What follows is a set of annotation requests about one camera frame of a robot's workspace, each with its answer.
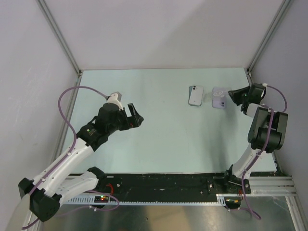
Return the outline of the white phone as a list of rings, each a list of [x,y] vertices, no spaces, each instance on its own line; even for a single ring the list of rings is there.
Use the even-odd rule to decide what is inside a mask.
[[[204,87],[202,86],[193,86],[193,93],[195,96],[195,105],[193,106],[201,106],[202,105],[202,100],[203,100],[203,93],[204,93]]]

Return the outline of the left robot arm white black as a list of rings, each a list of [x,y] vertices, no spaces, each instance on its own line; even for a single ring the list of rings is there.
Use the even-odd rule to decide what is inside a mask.
[[[104,172],[92,167],[73,181],[70,186],[63,185],[65,178],[86,157],[94,153],[116,131],[139,127],[144,118],[132,103],[128,104],[130,116],[120,101],[105,103],[98,114],[75,134],[72,144],[49,167],[32,180],[23,178],[19,184],[22,198],[29,195],[28,209],[45,222],[51,219],[61,205],[80,193],[93,190],[102,192],[107,181]]]

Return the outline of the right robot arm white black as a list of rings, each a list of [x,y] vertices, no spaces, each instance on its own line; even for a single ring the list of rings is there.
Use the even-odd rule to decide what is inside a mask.
[[[284,101],[282,111],[261,103],[268,88],[282,96]],[[245,88],[230,90],[228,95],[237,106],[241,107],[241,112],[251,117],[253,121],[247,136],[248,147],[239,160],[226,170],[222,187],[228,193],[235,192],[239,187],[243,192],[247,192],[245,182],[250,177],[251,169],[257,160],[281,149],[284,144],[288,121],[287,100],[279,89],[266,83],[254,83]]]

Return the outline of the clear phone case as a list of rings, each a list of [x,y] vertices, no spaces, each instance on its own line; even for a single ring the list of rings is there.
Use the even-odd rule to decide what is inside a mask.
[[[211,91],[204,93],[203,102],[206,103],[212,101],[212,99],[224,98],[230,90],[230,87],[214,87]]]

